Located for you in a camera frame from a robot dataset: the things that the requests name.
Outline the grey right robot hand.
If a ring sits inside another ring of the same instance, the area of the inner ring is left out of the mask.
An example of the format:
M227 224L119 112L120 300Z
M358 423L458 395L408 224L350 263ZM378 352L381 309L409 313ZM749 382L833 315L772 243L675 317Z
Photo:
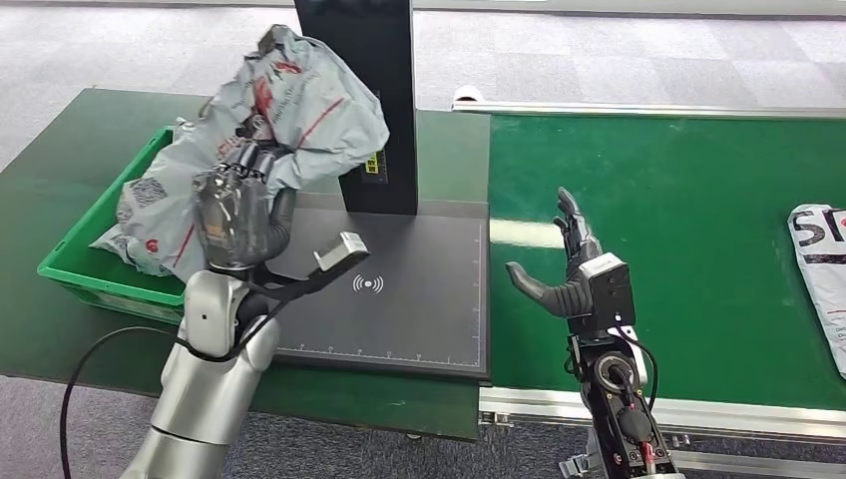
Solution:
M550 286L530 276L515 261L505 264L512 285L527 298L558 317L589 314L593 300L587 286L583 285L580 266L600 256L600 242L585 219L573 195L564 187L557 191L557 207L561 214L553 223L559 228L566 253L565 282Z

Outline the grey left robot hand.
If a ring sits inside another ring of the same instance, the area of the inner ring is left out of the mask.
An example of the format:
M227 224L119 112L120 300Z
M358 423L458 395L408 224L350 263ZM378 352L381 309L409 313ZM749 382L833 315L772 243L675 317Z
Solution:
M267 141L248 141L193 178L195 226L207 266L241 271L280 255L289 245L296 191L273 198L267 183L287 153Z

